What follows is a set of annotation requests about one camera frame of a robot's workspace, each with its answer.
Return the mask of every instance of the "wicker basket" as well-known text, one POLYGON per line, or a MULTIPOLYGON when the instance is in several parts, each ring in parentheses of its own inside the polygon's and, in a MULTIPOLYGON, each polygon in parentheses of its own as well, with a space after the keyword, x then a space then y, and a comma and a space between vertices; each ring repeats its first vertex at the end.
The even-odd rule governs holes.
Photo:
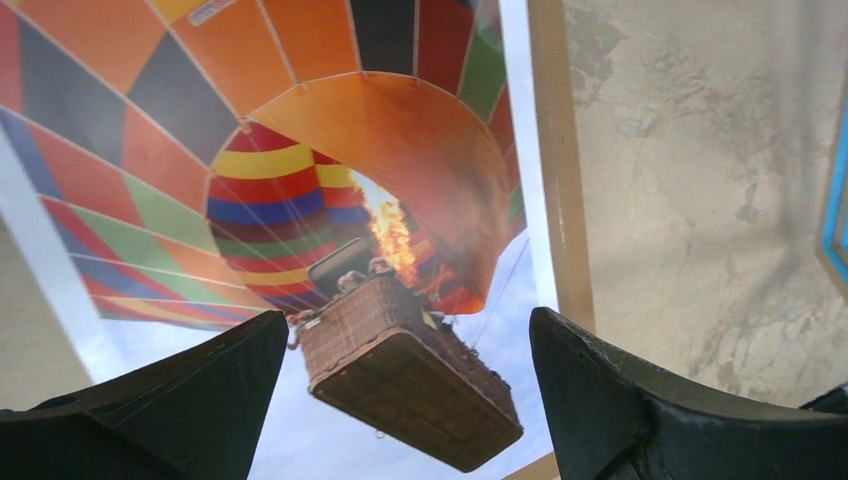
POLYGON ((329 304, 300 341, 316 398, 460 471, 522 435, 509 385, 394 277, 329 304))

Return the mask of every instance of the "white wall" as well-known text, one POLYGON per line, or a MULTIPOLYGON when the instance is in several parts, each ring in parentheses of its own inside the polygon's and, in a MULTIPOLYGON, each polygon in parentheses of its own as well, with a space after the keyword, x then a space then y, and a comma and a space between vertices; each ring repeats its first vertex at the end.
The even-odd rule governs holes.
POLYGON ((91 385, 0 221, 0 408, 27 410, 91 385))

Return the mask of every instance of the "green panel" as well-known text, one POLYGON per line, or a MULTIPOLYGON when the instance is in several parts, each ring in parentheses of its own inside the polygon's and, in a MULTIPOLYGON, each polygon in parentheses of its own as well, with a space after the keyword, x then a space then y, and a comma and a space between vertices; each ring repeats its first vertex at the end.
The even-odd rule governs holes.
POLYGON ((509 223, 507 225, 512 225, 515 223, 515 220, 521 215, 521 212, 524 211, 524 195, 521 192, 521 187, 518 186, 512 192, 512 195, 509 197, 509 223))
POLYGON ((222 255, 243 258, 283 258, 301 255, 332 242, 333 230, 329 226, 293 240, 274 243, 244 243, 224 238, 217 239, 222 255))
POLYGON ((124 178, 145 228, 200 250, 218 253, 202 215, 132 175, 124 174, 124 178))
POLYGON ((138 268, 137 270, 154 282, 171 289, 174 293, 192 302, 233 305, 233 302, 209 290, 205 285, 193 278, 143 268, 138 268))
POLYGON ((404 219, 406 219, 406 228, 409 230, 409 233, 415 233, 418 231, 420 226, 418 226, 418 220, 415 220, 415 217, 412 216, 411 213, 404 210, 404 219))
POLYGON ((150 232, 80 207, 71 208, 123 262, 169 272, 182 271, 150 232))
POLYGON ((481 120, 487 122, 505 81, 503 41, 494 28, 478 20, 471 39, 471 50, 465 65, 459 98, 481 120))

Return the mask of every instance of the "gray panel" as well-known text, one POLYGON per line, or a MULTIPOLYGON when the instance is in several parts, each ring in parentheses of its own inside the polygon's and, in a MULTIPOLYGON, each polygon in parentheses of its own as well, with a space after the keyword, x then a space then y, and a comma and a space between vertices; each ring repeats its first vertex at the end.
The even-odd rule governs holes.
POLYGON ((19 26, 24 115, 120 166, 124 101, 28 23, 19 26))
POLYGON ((170 34, 159 42, 128 96, 206 165, 238 127, 170 34))

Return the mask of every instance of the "colorful balloon fabric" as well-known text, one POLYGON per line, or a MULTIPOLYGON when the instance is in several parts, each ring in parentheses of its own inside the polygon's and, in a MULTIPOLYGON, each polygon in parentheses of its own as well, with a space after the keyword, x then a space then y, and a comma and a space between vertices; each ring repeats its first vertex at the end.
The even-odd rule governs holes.
POLYGON ((105 318, 320 308, 310 265, 385 248, 357 175, 448 313, 525 228, 497 0, 5 0, 0 106, 105 318))

